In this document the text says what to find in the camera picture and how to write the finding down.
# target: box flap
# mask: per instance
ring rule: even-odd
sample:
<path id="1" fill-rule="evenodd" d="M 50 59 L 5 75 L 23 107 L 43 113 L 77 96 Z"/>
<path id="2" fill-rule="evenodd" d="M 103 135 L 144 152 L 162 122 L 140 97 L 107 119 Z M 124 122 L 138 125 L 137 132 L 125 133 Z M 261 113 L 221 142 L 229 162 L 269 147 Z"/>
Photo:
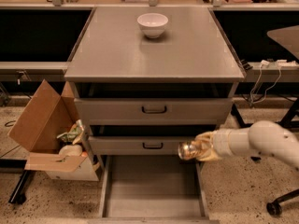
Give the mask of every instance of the box flap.
<path id="1" fill-rule="evenodd" d="M 44 80 L 8 136 L 28 151 L 53 153 L 60 148 L 56 136 L 72 124 L 60 95 Z"/>
<path id="2" fill-rule="evenodd" d="M 73 93 L 70 83 L 67 81 L 64 85 L 62 98 L 70 118 L 72 119 L 73 123 L 75 123 L 79 119 L 79 115 L 74 103 L 75 94 Z"/>
<path id="3" fill-rule="evenodd" d="M 29 153 L 25 169 L 38 171 L 74 172 L 86 159 L 82 156 Z"/>

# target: countertop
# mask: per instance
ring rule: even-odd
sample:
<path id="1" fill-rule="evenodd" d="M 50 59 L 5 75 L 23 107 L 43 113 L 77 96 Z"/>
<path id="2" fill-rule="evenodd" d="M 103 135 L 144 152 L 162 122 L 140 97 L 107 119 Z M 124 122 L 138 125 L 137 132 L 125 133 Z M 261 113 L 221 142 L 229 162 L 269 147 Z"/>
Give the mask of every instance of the countertop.
<path id="1" fill-rule="evenodd" d="M 166 31 L 144 37 L 147 12 L 168 17 Z M 235 82 L 243 79 L 208 7 L 102 6 L 95 10 L 65 79 L 76 82 Z"/>

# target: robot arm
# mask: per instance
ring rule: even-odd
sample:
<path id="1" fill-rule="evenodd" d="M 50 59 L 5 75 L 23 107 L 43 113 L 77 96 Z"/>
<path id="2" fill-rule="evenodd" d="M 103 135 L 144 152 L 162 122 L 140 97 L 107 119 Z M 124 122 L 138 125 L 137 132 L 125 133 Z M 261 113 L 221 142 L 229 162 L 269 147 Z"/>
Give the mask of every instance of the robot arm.
<path id="1" fill-rule="evenodd" d="M 258 121 L 250 128 L 221 129 L 201 133 L 178 146 L 183 160 L 216 161 L 225 157 L 270 156 L 299 169 L 299 141 L 290 131 L 270 121 Z"/>

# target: terrazzo floor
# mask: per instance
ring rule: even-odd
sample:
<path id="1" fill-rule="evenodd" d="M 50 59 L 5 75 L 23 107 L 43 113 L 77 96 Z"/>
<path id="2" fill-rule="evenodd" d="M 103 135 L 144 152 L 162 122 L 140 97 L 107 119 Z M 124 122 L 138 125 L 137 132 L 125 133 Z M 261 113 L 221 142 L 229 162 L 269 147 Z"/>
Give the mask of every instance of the terrazzo floor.
<path id="1" fill-rule="evenodd" d="M 0 156 L 17 144 L 7 137 L 5 124 L 15 120 L 25 102 L 11 102 L 0 108 Z M 243 99 L 235 99 L 245 122 L 261 119 L 279 121 L 292 102 L 267 99 L 249 108 Z M 238 128 L 231 115 L 222 128 Z M 3 158 L 25 159 L 27 151 L 18 147 Z M 266 204 L 278 196 L 299 188 L 299 173 L 274 158 L 231 158 L 205 163 L 202 170 L 210 219 L 220 224 L 296 224 L 299 223 L 299 198 L 283 203 L 281 217 L 271 217 Z M 96 223 L 102 183 L 51 180 L 44 172 L 35 172 L 26 189 L 24 204 L 8 203 L 20 174 L 0 173 L 0 223 Z"/>

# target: drawer handle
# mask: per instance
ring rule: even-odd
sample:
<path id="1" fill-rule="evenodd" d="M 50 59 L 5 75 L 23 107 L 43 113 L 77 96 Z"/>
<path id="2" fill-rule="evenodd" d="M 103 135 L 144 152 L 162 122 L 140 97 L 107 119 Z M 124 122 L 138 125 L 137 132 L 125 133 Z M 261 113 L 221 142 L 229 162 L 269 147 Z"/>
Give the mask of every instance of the drawer handle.
<path id="1" fill-rule="evenodd" d="M 156 147 L 147 146 L 146 143 L 142 143 L 142 147 L 144 149 L 162 149 L 163 146 L 164 146 L 163 143 L 161 143 L 159 146 L 156 146 Z"/>
<path id="2" fill-rule="evenodd" d="M 165 106 L 163 110 L 150 110 L 150 109 L 146 109 L 144 106 L 142 106 L 142 113 L 145 113 L 145 114 L 163 114 L 166 112 L 167 112 L 167 106 Z"/>

